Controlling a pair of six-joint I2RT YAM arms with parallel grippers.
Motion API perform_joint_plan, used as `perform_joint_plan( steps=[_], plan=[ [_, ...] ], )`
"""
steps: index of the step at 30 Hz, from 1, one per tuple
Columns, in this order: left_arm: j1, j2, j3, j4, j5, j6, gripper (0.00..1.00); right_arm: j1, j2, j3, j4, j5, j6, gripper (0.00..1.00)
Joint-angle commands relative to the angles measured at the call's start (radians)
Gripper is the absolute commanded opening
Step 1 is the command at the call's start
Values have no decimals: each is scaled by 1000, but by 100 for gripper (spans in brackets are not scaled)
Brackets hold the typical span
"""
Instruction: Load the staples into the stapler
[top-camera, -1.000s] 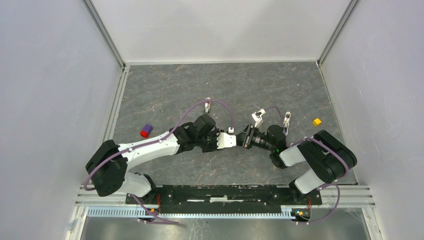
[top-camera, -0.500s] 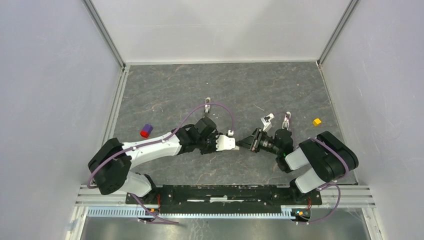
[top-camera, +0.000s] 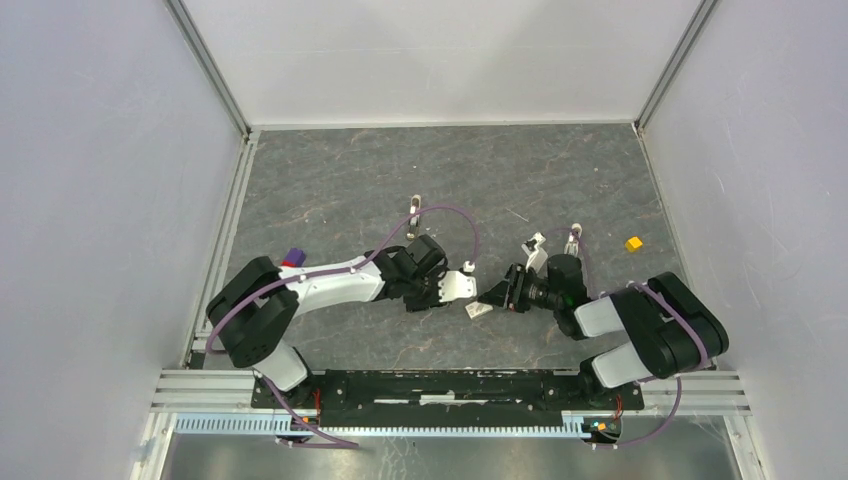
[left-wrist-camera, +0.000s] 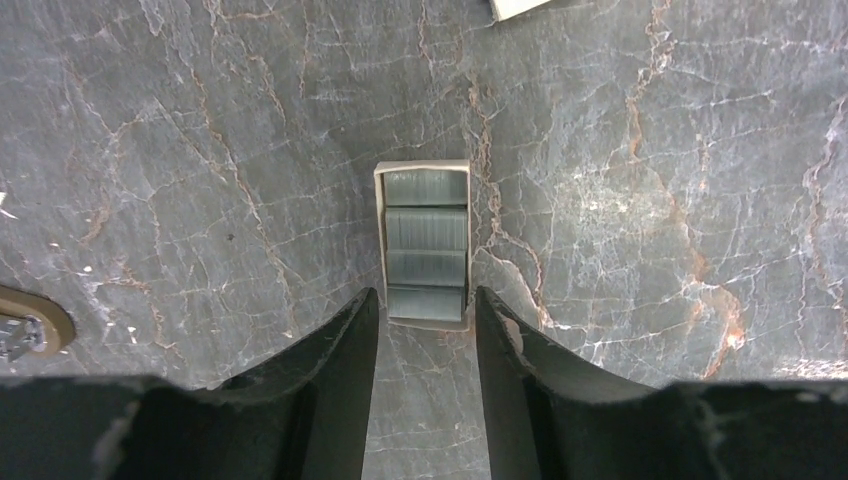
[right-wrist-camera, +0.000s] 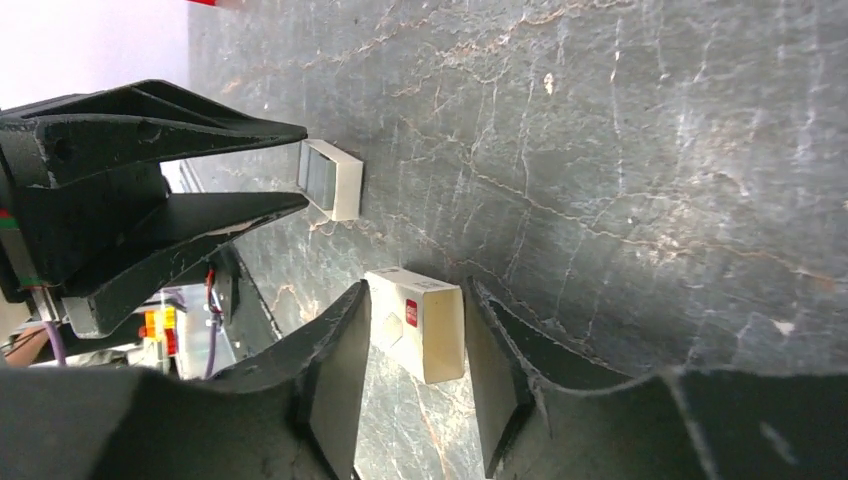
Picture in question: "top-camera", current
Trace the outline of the white plastic hook piece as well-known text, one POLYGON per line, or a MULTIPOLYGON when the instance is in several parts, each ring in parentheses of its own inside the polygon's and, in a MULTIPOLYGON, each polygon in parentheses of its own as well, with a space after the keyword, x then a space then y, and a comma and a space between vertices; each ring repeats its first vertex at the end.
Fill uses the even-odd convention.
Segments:
POLYGON ((568 238, 565 243, 563 253, 573 257, 579 257, 581 245, 582 225, 580 223, 573 223, 569 228, 568 238))

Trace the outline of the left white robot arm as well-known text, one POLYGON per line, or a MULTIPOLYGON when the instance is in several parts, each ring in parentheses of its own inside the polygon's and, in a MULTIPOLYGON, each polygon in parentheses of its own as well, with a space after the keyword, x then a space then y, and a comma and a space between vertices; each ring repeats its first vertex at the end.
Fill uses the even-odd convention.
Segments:
POLYGON ((429 310, 473 295, 465 279, 427 235, 323 267, 276 266, 257 257, 207 304, 209 340, 221 343, 234 367, 272 381, 288 406, 302 407, 313 397, 314 381, 283 339, 293 319, 341 304, 397 299, 409 312, 429 310))

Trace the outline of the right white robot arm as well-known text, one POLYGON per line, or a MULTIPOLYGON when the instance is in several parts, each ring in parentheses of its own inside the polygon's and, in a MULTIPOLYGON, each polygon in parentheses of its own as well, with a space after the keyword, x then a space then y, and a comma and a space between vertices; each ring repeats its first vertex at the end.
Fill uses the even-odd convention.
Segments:
POLYGON ((722 323, 673 272, 596 298, 588 294, 578 257, 553 255, 546 272, 513 264, 478 300, 516 313, 548 310, 574 340, 625 333, 623 344, 579 366, 578 396, 591 408, 606 406, 625 384, 702 369, 729 349, 722 323))

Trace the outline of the small white staples box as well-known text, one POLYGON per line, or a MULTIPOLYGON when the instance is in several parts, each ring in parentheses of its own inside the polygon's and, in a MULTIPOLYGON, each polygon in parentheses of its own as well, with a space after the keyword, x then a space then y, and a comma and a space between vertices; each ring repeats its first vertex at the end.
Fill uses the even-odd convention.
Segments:
POLYGON ((465 306, 465 311, 471 320, 477 319, 491 311, 494 307, 480 302, 471 302, 465 306))

